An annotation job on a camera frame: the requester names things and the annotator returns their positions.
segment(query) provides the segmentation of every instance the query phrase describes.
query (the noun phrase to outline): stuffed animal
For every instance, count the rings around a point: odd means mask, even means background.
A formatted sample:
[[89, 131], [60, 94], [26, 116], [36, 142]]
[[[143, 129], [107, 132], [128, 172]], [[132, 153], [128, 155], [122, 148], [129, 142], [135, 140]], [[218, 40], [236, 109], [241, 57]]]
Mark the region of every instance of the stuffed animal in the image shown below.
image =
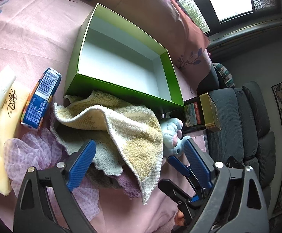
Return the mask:
[[163, 118], [160, 122], [163, 141], [163, 156], [180, 157], [184, 151], [183, 144], [190, 136], [182, 137], [183, 123], [178, 118]]

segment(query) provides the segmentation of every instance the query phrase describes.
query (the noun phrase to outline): open cardboard box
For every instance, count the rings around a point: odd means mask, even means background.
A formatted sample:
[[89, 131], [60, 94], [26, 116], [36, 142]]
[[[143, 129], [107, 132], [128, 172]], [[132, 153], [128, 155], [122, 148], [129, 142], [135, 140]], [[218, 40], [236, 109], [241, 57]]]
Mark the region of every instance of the open cardboard box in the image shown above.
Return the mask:
[[64, 92], [101, 90], [153, 110], [183, 107], [168, 51], [139, 27], [97, 4], [78, 33]]

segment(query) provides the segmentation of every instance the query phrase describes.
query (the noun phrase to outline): teal and white pillow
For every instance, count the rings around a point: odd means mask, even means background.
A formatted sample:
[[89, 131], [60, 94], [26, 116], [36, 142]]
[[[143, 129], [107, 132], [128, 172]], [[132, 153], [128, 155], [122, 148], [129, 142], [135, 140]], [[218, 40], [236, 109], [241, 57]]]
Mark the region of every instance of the teal and white pillow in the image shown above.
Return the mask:
[[222, 76], [226, 86], [228, 88], [235, 88], [233, 76], [230, 74], [227, 68], [223, 66], [221, 63], [213, 63], [213, 65], [215, 69], [219, 72], [219, 74]]

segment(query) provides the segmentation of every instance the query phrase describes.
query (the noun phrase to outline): barcode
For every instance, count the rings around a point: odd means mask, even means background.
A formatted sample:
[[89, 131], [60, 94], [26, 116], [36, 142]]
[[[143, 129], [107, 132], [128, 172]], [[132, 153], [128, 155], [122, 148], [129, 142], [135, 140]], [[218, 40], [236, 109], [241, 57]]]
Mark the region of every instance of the barcode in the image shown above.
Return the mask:
[[39, 84], [35, 94], [48, 101], [50, 94], [57, 83], [58, 78], [59, 75], [56, 74], [56, 72], [54, 72], [53, 70], [49, 69], [46, 72], [41, 83]]

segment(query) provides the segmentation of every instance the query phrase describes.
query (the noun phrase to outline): human hand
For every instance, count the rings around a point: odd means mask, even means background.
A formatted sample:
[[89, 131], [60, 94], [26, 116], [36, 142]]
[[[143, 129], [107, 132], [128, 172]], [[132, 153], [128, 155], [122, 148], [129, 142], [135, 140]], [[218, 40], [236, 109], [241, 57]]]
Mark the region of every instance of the human hand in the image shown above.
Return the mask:
[[184, 226], [184, 222], [184, 214], [182, 213], [182, 211], [179, 210], [174, 217], [174, 223], [178, 226]]

